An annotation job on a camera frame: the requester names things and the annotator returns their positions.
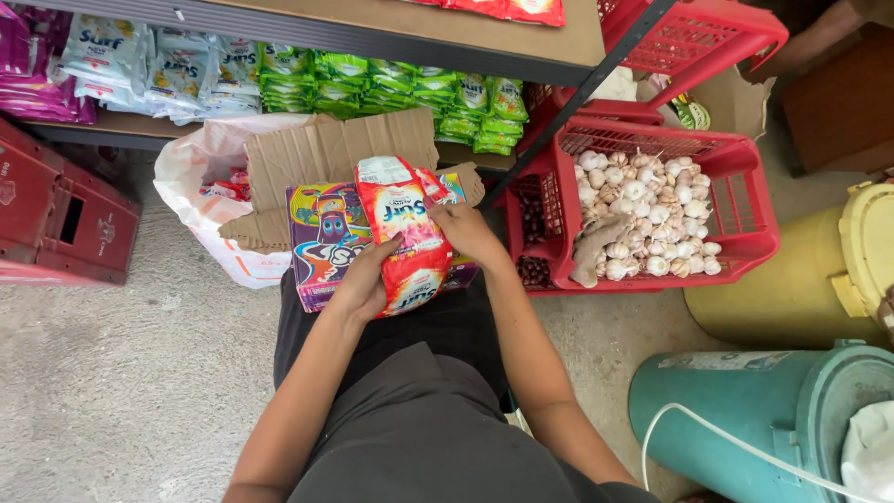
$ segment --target torn cardboard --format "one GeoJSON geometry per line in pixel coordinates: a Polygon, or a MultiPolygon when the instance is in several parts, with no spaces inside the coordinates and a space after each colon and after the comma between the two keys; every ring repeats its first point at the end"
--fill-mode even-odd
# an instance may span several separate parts
{"type": "MultiPolygon", "coordinates": [[[[286,187],[351,182],[357,162],[374,156],[401,156],[412,166],[434,171],[438,151],[433,138],[434,120],[427,107],[256,134],[245,142],[253,211],[223,224],[220,236],[243,250],[288,251],[286,187]]],[[[437,173],[459,174],[470,204],[484,197],[474,163],[437,173]]]]}
{"type": "MultiPolygon", "coordinates": [[[[736,132],[757,140],[766,133],[767,100],[775,82],[773,78],[763,84],[752,84],[731,66],[695,86],[688,94],[711,116],[710,131],[736,132]]],[[[646,102],[657,94],[646,78],[638,82],[637,101],[646,102]]],[[[665,127],[685,129],[670,105],[663,105],[658,111],[664,115],[665,127]]]]}

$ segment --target black pants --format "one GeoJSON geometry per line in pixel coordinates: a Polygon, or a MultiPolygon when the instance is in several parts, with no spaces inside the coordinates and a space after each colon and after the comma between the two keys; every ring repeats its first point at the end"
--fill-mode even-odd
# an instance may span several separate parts
{"type": "MultiPolygon", "coordinates": [[[[274,386],[279,388],[318,313],[301,307],[295,289],[294,269],[289,268],[280,282],[283,306],[276,336],[274,386]]],[[[413,311],[370,321],[335,397],[354,385],[392,354],[419,342],[426,342],[434,354],[452,356],[475,367],[497,397],[509,390],[503,370],[500,345],[484,275],[478,274],[468,288],[442,292],[413,311]]]]}

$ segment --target person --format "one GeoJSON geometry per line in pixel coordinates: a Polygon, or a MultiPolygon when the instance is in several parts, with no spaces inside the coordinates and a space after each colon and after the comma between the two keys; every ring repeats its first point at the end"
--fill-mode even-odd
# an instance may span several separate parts
{"type": "Polygon", "coordinates": [[[381,263],[400,236],[369,244],[318,315],[302,312],[287,272],[276,391],[223,503],[657,503],[584,415],[481,214],[424,205],[484,284],[374,320],[385,306],[381,263]],[[533,438],[501,412],[510,386],[533,438]]]}
{"type": "Polygon", "coordinates": [[[867,22],[894,28],[891,0],[837,0],[806,30],[792,37],[760,66],[743,73],[753,83],[797,69],[867,22]]]}

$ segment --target teal lid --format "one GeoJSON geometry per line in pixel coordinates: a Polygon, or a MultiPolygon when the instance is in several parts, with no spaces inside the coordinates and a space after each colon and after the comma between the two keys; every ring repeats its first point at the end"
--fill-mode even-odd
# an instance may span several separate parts
{"type": "MultiPolygon", "coordinates": [[[[867,405],[894,400],[894,354],[862,340],[837,340],[807,374],[797,402],[796,448],[803,468],[841,484],[841,448],[850,418],[867,405]]],[[[817,503],[846,503],[812,482],[817,503]]]]}

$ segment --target yellow plastic bucket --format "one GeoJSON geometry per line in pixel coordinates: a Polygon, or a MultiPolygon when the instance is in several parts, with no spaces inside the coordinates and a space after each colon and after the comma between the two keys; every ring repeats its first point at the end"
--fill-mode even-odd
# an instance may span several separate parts
{"type": "Polygon", "coordinates": [[[684,288],[712,337],[742,345],[890,347],[878,320],[894,285],[894,185],[861,185],[847,204],[780,225],[780,249],[737,283],[684,288]]]}

